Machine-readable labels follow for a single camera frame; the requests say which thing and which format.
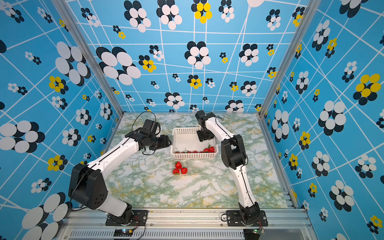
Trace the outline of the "white perforated plastic basket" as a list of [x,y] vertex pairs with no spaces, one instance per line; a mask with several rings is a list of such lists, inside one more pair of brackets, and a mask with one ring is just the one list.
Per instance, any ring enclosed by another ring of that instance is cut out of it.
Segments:
[[[197,131],[200,127],[174,128],[173,141],[170,147],[171,155],[175,159],[213,159],[219,153],[219,146],[215,138],[199,141]],[[208,146],[215,148],[214,153],[204,153]]]

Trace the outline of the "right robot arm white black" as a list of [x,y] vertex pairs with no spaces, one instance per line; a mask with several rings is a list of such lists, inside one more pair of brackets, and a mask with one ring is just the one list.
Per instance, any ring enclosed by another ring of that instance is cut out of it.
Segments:
[[250,226],[257,221],[260,207],[254,197],[247,176],[246,165],[249,163],[244,141],[241,135],[235,135],[227,130],[214,113],[198,111],[195,117],[201,127],[197,131],[200,142],[216,138],[221,143],[221,156],[236,184],[239,194],[239,208],[242,222]]

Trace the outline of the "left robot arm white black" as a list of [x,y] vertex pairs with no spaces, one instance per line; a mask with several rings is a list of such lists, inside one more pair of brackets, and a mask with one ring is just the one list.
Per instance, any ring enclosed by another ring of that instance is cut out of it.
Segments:
[[116,224],[128,225],[134,216],[132,205],[109,193],[105,180],[131,155],[140,150],[156,151],[172,144],[167,135],[157,136],[139,128],[110,151],[88,164],[77,164],[71,173],[68,196],[81,205],[109,215]]

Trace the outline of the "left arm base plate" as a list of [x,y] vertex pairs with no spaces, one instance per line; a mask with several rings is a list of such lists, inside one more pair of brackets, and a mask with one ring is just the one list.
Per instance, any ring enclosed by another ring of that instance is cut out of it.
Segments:
[[106,226],[144,226],[148,213],[148,210],[128,210],[121,217],[107,214]]

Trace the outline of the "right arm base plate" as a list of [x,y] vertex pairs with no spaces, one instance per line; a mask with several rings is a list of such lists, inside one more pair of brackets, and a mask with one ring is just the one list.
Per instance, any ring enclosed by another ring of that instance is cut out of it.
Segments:
[[267,227],[269,225],[265,211],[260,211],[256,215],[246,215],[241,213],[240,210],[227,210],[224,213],[225,218],[222,218],[227,222],[229,227]]

